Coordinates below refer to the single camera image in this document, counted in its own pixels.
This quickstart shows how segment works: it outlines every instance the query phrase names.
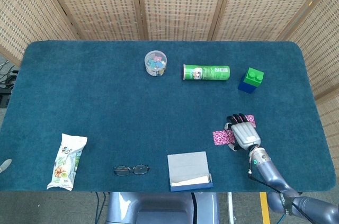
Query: clear plastic container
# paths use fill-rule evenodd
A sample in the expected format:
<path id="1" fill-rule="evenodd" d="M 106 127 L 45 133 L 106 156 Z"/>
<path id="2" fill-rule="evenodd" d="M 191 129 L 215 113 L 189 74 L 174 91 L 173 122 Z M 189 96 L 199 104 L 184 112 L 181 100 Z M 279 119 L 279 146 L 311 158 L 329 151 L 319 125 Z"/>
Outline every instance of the clear plastic container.
<path id="1" fill-rule="evenodd" d="M 148 74 L 151 76 L 161 76 L 166 69 L 167 57 L 158 50 L 153 50 L 145 56 L 145 67 Z"/>

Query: robotic finger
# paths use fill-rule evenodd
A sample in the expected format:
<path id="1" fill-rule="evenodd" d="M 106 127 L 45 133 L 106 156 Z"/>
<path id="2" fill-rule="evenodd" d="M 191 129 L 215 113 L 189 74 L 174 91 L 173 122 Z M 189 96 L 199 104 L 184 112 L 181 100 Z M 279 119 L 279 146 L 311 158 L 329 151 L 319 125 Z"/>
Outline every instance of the robotic finger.
<path id="1" fill-rule="evenodd" d="M 242 121 L 243 122 L 248 122 L 248 119 L 246 118 L 246 116 L 244 116 L 244 114 L 239 114 L 240 115 L 240 117 L 242 118 Z"/>
<path id="2" fill-rule="evenodd" d="M 237 120 L 231 115 L 227 117 L 227 121 L 228 122 L 225 124 L 224 130 L 229 130 L 232 125 L 235 125 L 238 123 Z"/>
<path id="3" fill-rule="evenodd" d="M 234 118 L 237 120 L 238 123 L 242 123 L 242 119 L 240 118 L 240 116 L 238 116 L 237 114 L 233 114 Z"/>

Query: pink fabric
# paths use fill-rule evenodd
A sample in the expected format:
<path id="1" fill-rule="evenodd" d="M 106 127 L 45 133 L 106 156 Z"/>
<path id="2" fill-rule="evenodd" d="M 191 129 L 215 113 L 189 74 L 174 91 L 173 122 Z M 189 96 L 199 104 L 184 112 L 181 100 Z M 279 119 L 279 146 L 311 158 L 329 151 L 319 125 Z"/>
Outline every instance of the pink fabric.
<path id="1" fill-rule="evenodd" d="M 246 118 L 253 125 L 253 127 L 256 127 L 253 115 L 251 114 L 246 115 Z M 234 138 L 234 134 L 232 130 L 213 131 L 213 140 L 216 146 L 228 145 L 229 143 L 232 143 L 232 144 L 235 143 L 235 138 Z"/>

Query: snack bag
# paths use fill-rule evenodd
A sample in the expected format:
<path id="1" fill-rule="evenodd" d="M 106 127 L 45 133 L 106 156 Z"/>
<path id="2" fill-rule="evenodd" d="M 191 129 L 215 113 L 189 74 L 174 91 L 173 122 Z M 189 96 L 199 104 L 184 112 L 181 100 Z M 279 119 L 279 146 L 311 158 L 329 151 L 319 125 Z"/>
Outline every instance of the snack bag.
<path id="1" fill-rule="evenodd" d="M 87 143 L 86 137 L 62 134 L 61 145 L 54 162 L 52 181 L 47 185 L 73 189 L 74 178 L 78 168 L 81 152 Z"/>

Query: snack can label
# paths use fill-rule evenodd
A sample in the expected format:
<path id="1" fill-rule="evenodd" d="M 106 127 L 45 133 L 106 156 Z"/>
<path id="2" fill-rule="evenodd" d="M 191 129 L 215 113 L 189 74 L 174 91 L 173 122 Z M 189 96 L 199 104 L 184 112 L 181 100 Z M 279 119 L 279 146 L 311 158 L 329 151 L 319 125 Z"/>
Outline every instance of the snack can label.
<path id="1" fill-rule="evenodd" d="M 230 70 L 226 65 L 183 65 L 183 80 L 228 80 Z"/>

